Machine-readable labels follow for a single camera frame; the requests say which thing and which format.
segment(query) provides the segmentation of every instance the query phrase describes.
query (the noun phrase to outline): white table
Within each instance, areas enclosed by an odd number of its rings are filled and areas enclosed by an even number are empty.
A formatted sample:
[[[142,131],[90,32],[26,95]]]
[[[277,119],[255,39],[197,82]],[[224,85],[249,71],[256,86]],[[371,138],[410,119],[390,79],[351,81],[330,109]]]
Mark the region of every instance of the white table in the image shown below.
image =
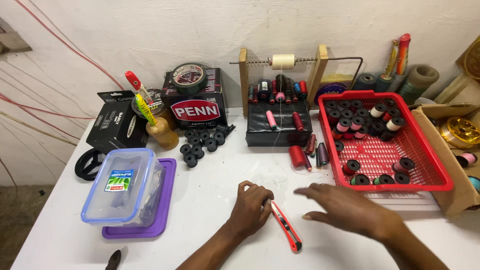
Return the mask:
[[[314,132],[322,141],[312,111]],[[265,227],[249,237],[222,269],[395,269],[395,263],[379,243],[325,224],[304,221],[302,214],[320,209],[293,190],[312,182],[333,184],[330,169],[306,175],[294,172],[286,147],[247,147],[247,121],[241,108],[230,109],[228,122],[237,126],[227,142],[188,169],[177,148],[165,152],[150,140],[157,158],[175,158],[177,172],[167,228],[157,238],[107,240],[101,227],[83,223],[80,212],[92,182],[74,174],[77,159],[91,147],[85,142],[90,123],[72,154],[55,189],[22,247],[13,270],[105,269],[111,254],[122,250],[119,270],[175,269],[227,220],[235,203],[237,185],[244,181],[264,185],[289,218],[303,241],[299,254],[288,245],[278,222],[271,217]],[[480,213],[450,223],[429,193],[375,194],[376,202],[398,210],[408,227],[451,269],[478,269]]]

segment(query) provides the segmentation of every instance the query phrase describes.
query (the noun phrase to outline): red wire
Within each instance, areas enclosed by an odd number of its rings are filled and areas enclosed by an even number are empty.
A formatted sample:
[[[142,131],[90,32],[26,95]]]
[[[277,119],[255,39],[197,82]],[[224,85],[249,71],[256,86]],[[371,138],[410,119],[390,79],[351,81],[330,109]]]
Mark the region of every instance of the red wire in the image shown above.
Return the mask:
[[[74,53],[76,53],[78,56],[82,57],[83,59],[85,59],[87,62],[89,62],[90,64],[94,65],[96,68],[98,68],[99,70],[101,70],[103,73],[105,73],[105,75],[107,75],[112,81],[114,81],[118,87],[120,87],[120,89],[122,90],[125,90],[123,89],[123,87],[120,85],[119,82],[117,82],[117,80],[115,80],[112,75],[110,75],[106,70],[104,70],[102,67],[100,67],[98,64],[96,64],[95,62],[87,59],[85,56],[83,56],[82,54],[80,54],[79,52],[77,52],[74,48],[70,47],[70,45],[68,45],[65,41],[63,41],[63,39],[61,39],[59,36],[57,36],[52,30],[50,30],[50,28],[48,28],[42,21],[40,21],[40,19],[35,16],[35,14],[33,14],[33,12],[31,12],[27,7],[25,7],[22,3],[20,3],[19,0],[15,0],[15,2],[17,2],[21,7],[23,7],[30,15],[32,15],[33,18],[35,18],[47,31],[49,31],[54,37],[56,37],[61,43],[63,43],[65,46],[67,46],[70,50],[72,50]]]
[[[9,98],[7,98],[6,96],[3,96],[3,97],[4,97],[5,99],[7,99],[8,101],[12,101],[12,100],[10,100]],[[70,137],[73,137],[73,138],[75,138],[75,139],[78,139],[78,140],[80,140],[80,138],[77,138],[77,137],[75,137],[75,136],[73,136],[73,135],[71,135],[71,134],[69,134],[69,133],[67,133],[67,132],[65,132],[65,131],[63,131],[63,130],[61,130],[61,129],[59,129],[58,127],[56,127],[56,126],[54,126],[54,125],[50,124],[49,122],[47,122],[47,121],[45,121],[45,120],[41,119],[40,117],[38,117],[38,116],[34,115],[34,114],[33,114],[32,112],[30,112],[29,110],[27,110],[27,109],[25,109],[25,108],[22,108],[22,107],[20,107],[20,108],[21,108],[22,110],[26,111],[26,112],[27,112],[28,114],[30,114],[31,116],[33,116],[33,117],[35,117],[35,118],[39,119],[40,121],[44,122],[45,124],[47,124],[47,125],[49,125],[49,126],[51,126],[51,127],[55,128],[55,129],[57,129],[57,130],[59,130],[59,131],[61,131],[61,132],[65,133],[66,135],[68,135],[68,136],[70,136]]]
[[[39,108],[35,108],[35,107],[30,107],[30,106],[27,106],[27,105],[19,104],[19,103],[15,102],[15,101],[12,101],[11,99],[7,99],[7,97],[6,97],[4,94],[2,94],[2,93],[0,93],[0,99],[6,101],[6,102],[8,102],[8,103],[17,105],[18,107],[25,107],[25,108],[29,108],[29,109],[32,109],[32,110],[37,110],[37,111],[41,111],[41,112],[53,114],[53,115],[58,115],[58,116],[63,116],[63,117],[68,117],[68,118],[76,118],[76,119],[96,119],[95,117],[76,117],[76,116],[70,116],[70,115],[60,114],[60,113],[56,113],[56,112],[52,112],[52,111],[48,111],[48,110],[42,110],[42,109],[39,109]]]

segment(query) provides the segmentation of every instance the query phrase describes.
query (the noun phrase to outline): penn logo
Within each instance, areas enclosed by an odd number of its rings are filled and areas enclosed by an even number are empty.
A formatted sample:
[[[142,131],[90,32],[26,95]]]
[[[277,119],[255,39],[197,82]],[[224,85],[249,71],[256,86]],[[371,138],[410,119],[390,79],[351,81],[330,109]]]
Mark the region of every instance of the penn logo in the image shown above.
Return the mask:
[[[180,120],[204,122],[220,117],[215,102],[193,99],[175,103],[171,106],[175,117]]]

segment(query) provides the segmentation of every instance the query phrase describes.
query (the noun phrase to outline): red utility knife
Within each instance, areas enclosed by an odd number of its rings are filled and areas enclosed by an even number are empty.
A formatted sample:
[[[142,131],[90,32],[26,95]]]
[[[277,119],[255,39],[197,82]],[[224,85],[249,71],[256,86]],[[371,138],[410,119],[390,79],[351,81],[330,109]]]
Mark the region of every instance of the red utility knife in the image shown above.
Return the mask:
[[[276,220],[278,220],[280,225],[282,225],[283,231],[287,235],[288,242],[290,242],[290,247],[292,250],[299,251],[301,249],[301,240],[290,225],[290,222],[287,220],[282,211],[280,211],[280,208],[278,208],[274,201],[272,201],[272,212],[276,217]]]

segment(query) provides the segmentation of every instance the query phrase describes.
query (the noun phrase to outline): label sticker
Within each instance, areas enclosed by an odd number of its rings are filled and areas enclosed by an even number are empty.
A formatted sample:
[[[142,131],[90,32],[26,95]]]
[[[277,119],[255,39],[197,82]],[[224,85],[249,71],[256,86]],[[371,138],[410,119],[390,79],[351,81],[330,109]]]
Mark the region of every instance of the label sticker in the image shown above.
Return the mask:
[[[133,176],[133,169],[125,171],[113,170],[105,187],[105,191],[117,192],[128,190],[130,180]]]

